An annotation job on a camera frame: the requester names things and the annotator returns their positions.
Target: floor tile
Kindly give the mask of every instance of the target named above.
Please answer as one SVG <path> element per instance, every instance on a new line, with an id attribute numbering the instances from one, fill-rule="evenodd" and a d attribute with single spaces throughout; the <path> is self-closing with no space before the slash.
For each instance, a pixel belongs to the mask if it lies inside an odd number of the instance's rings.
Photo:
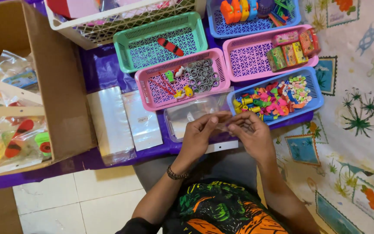
<path id="1" fill-rule="evenodd" d="M 132 166 L 74 173 L 81 202 L 142 189 Z"/>
<path id="2" fill-rule="evenodd" d="M 19 215 L 79 202 L 73 174 L 18 185 L 13 191 Z"/>
<path id="3" fill-rule="evenodd" d="M 19 216 L 24 234 L 85 234 L 80 204 Z"/>
<path id="4" fill-rule="evenodd" d="M 111 234 L 125 226 L 145 190 L 103 197 L 81 202 L 83 220 L 87 234 Z"/>

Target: hand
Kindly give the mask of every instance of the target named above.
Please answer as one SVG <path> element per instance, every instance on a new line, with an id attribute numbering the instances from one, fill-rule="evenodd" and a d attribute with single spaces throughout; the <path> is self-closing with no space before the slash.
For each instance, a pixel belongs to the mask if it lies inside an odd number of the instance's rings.
<path id="1" fill-rule="evenodd" d="M 229 133 L 239 137 L 250 156 L 260 163 L 276 161 L 271 131 L 255 113 L 243 112 L 229 122 Z"/>
<path id="2" fill-rule="evenodd" d="M 231 112 L 221 111 L 214 114 L 205 114 L 188 123 L 179 156 L 191 163 L 199 159 L 207 151 L 210 136 L 217 133 L 217 124 L 226 122 L 231 116 Z"/>

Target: blue plastic basket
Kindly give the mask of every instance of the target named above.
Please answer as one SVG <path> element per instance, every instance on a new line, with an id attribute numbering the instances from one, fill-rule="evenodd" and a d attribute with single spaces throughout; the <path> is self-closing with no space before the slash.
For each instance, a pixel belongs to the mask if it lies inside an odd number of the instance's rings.
<path id="1" fill-rule="evenodd" d="M 215 38 L 232 38 L 296 26 L 301 21 L 298 0 L 285 1 L 288 4 L 293 4 L 295 7 L 291 12 L 285 12 L 285 14 L 289 17 L 287 25 L 276 27 L 269 18 L 256 18 L 250 21 L 239 21 L 238 23 L 226 24 L 220 12 L 220 4 L 223 2 L 223 0 L 207 0 L 206 7 L 207 14 L 209 16 L 210 33 Z"/>
<path id="2" fill-rule="evenodd" d="M 278 81 L 287 81 L 289 77 L 296 77 L 298 75 L 305 76 L 307 81 L 307 87 L 311 90 L 310 96 L 313 97 L 313 99 L 304 107 L 301 109 L 295 109 L 295 112 L 289 113 L 287 116 L 279 116 L 278 119 L 272 120 L 272 121 L 265 121 L 267 125 L 273 125 L 279 122 L 282 122 L 284 120 L 288 120 L 290 118 L 294 118 L 298 115 L 307 113 L 309 111 L 313 111 L 315 109 L 320 108 L 324 104 L 324 98 L 321 94 L 321 90 L 319 89 L 317 77 L 315 76 L 315 70 L 312 67 L 302 67 L 300 69 L 297 69 L 293 72 L 288 72 L 273 78 L 270 78 L 268 80 L 247 86 L 245 88 L 241 88 L 238 90 L 235 90 L 227 95 L 227 103 L 229 105 L 230 111 L 233 115 L 236 115 L 234 107 L 233 107 L 233 100 L 236 98 L 240 98 L 241 94 L 246 92 L 247 90 L 251 90 L 253 92 L 253 88 L 266 88 L 269 83 Z"/>

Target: pink plastic basket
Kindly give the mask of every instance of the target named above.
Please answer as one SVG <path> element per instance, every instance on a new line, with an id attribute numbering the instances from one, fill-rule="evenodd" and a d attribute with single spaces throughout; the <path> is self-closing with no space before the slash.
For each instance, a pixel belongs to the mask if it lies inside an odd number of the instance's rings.
<path id="1" fill-rule="evenodd" d="M 266 52 L 273 48 L 271 41 L 275 35 L 294 30 L 302 33 L 310 28 L 312 28 L 311 25 L 304 24 L 226 40 L 223 43 L 223 52 L 227 66 L 226 76 L 233 82 L 241 82 L 276 76 L 294 71 L 300 67 L 313 67 L 317 65 L 318 56 L 316 55 L 310 58 L 304 65 L 285 68 L 279 72 L 272 72 L 266 57 Z"/>
<path id="2" fill-rule="evenodd" d="M 227 70 L 222 50 L 217 48 L 205 50 L 139 70 L 135 74 L 135 80 L 141 93 L 144 108 L 148 111 L 155 111 L 207 96 L 206 93 L 200 93 L 200 95 L 194 95 L 193 97 L 175 99 L 172 95 L 169 95 L 154 82 L 149 81 L 149 79 L 151 78 L 155 82 L 165 87 L 164 82 L 160 78 L 160 73 L 164 76 L 165 72 L 169 70 L 174 72 L 174 70 L 180 65 L 186 67 L 187 64 L 191 62 L 209 58 L 213 60 L 213 70 L 219 74 L 220 84 L 218 87 L 212 88 L 211 91 L 208 92 L 208 95 L 217 90 L 229 88 L 230 80 L 226 77 Z M 185 77 L 184 75 L 174 79 L 176 81 L 170 84 L 175 91 L 183 89 L 184 86 L 189 83 L 188 77 Z"/>

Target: plastic basket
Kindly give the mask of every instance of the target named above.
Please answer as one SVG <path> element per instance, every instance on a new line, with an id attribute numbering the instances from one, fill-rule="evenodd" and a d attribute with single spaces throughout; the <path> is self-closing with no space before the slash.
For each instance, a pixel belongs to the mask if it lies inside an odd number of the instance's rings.
<path id="1" fill-rule="evenodd" d="M 188 63 L 208 58 L 213 60 L 213 70 L 215 72 L 218 72 L 220 78 L 219 86 L 212 88 L 211 91 L 208 92 L 208 94 L 200 93 L 199 95 L 195 94 L 193 97 L 175 99 L 172 95 L 169 95 L 167 92 L 163 91 L 154 82 L 149 81 L 149 79 L 151 78 L 164 86 L 159 75 L 160 72 L 161 74 L 164 74 L 169 70 L 174 72 L 174 70 L 180 65 L 187 66 Z M 224 90 L 230 87 L 230 80 L 226 78 L 226 65 L 224 63 L 223 52 L 217 48 L 198 52 L 188 56 L 183 56 L 172 61 L 139 70 L 135 74 L 135 80 L 141 93 L 142 104 L 148 111 L 155 111 L 190 102 L 197 98 L 211 95 L 218 90 Z M 177 91 L 184 88 L 184 86 L 186 86 L 188 83 L 188 77 L 185 77 L 183 75 L 176 78 L 176 82 L 171 83 L 171 87 Z"/>
<path id="2" fill-rule="evenodd" d="M 179 56 L 158 44 L 165 38 L 184 51 L 184 56 L 207 50 L 202 19 L 197 12 L 188 12 L 167 19 L 118 32 L 113 36 L 119 66 L 123 72 L 169 61 Z"/>
<path id="3" fill-rule="evenodd" d="M 287 67 L 278 72 L 272 72 L 266 57 L 266 52 L 273 47 L 271 40 L 275 35 L 294 30 L 302 33 L 309 28 L 312 28 L 312 26 L 304 24 L 226 40 L 223 43 L 223 52 L 229 79 L 233 82 L 256 80 L 290 72 L 299 67 L 313 67 L 317 65 L 318 56 L 316 55 L 303 65 Z"/>
<path id="4" fill-rule="evenodd" d="M 203 18 L 206 1 L 142 0 L 79 19 L 66 20 L 47 7 L 50 27 L 85 50 L 112 43 L 119 31 L 165 19 L 185 12 L 197 11 Z"/>
<path id="5" fill-rule="evenodd" d="M 221 12 L 220 4 L 223 0 L 207 0 L 207 14 L 209 16 L 210 33 L 215 38 L 231 38 L 261 33 L 275 29 L 283 29 L 295 26 L 301 21 L 301 14 L 298 8 L 298 0 L 285 0 L 288 5 L 294 5 L 290 12 L 286 11 L 289 17 L 287 25 L 276 27 L 269 18 L 256 18 L 254 20 L 226 24 Z"/>
<path id="6" fill-rule="evenodd" d="M 272 121 L 265 121 L 265 123 L 267 125 L 273 125 L 273 124 L 282 122 L 284 120 L 288 120 L 290 118 L 294 118 L 298 115 L 320 108 L 324 104 L 324 98 L 321 94 L 321 90 L 319 89 L 317 77 L 315 76 L 315 70 L 312 67 L 302 67 L 292 72 L 288 72 L 288 73 L 270 78 L 268 80 L 265 80 L 265 81 L 262 81 L 262 82 L 259 82 L 259 83 L 256 83 L 256 84 L 253 84 L 253 85 L 250 85 L 245 88 L 238 89 L 238 90 L 235 90 L 229 93 L 227 95 L 227 103 L 229 105 L 230 111 L 233 113 L 233 115 L 236 115 L 232 101 L 235 98 L 241 97 L 240 95 L 241 93 L 246 92 L 247 90 L 250 90 L 250 89 L 253 90 L 253 88 L 255 87 L 266 88 L 269 83 L 272 83 L 275 81 L 278 81 L 278 82 L 287 81 L 290 76 L 296 77 L 298 75 L 305 76 L 306 81 L 307 81 L 307 87 L 311 90 L 309 95 L 313 97 L 313 99 L 304 108 L 295 109 L 295 112 L 289 113 L 289 115 L 287 116 L 279 116 L 278 119 L 272 120 Z"/>

